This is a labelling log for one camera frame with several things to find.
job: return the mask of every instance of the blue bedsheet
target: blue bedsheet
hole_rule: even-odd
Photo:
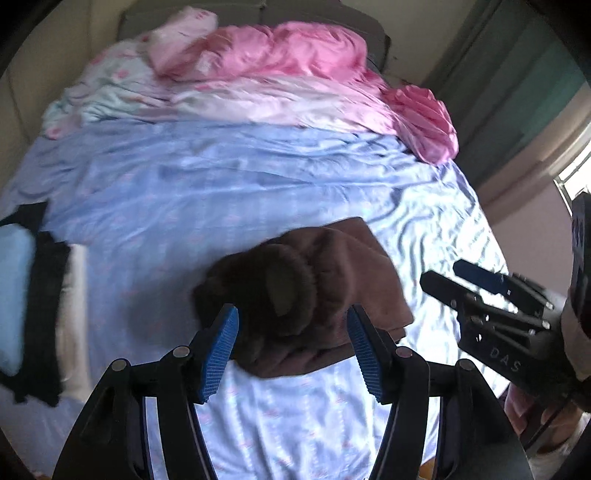
[[[403,343],[453,364],[452,312],[420,290],[428,269],[458,258],[504,268],[475,192],[453,163],[419,163],[395,137],[209,121],[113,120],[60,141],[38,139],[0,200],[0,218],[49,197],[45,227],[87,245],[93,380],[117,357],[159,359],[196,330],[189,292],[218,258],[301,226],[363,217],[388,251],[415,314]],[[497,394],[507,382],[483,369]],[[0,426],[25,463],[51,473],[81,405],[12,405]],[[154,403],[156,478],[166,478]],[[435,452],[432,401],[424,458]],[[296,378],[260,380],[230,363],[197,408],[221,479],[367,476],[388,409],[355,358]]]

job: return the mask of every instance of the blue gripper pad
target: blue gripper pad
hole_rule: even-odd
[[[453,264],[453,272],[460,278],[468,282],[484,288],[492,294],[505,294],[507,292],[507,284],[505,277],[500,273],[494,273],[485,270],[478,265],[470,263],[466,260],[458,260]]]
[[[209,397],[217,392],[232,348],[234,348],[239,325],[238,309],[233,305],[226,304],[209,329],[209,333],[212,335],[210,348],[204,356],[201,385],[197,390],[197,398],[201,403],[207,402]]]
[[[354,305],[347,310],[347,331],[365,386],[382,403],[385,400],[382,379],[389,368],[389,355],[361,306]]]

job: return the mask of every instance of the brown blanket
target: brown blanket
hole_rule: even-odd
[[[264,378],[302,375],[352,356],[345,313],[353,303],[393,340],[413,321],[392,261],[361,218],[298,228],[228,255],[193,300],[203,327],[224,303],[238,308],[232,358]]]

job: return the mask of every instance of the black cloth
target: black cloth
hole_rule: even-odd
[[[18,403],[32,395],[55,407],[61,393],[56,322],[70,247],[64,242],[56,242],[49,232],[39,232],[46,208],[47,202],[21,205],[15,213],[0,221],[0,226],[17,223],[35,237],[22,365],[13,377],[0,372],[0,384],[14,392]]]

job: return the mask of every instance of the window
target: window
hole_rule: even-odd
[[[581,192],[591,191],[591,141],[556,178],[568,204]]]

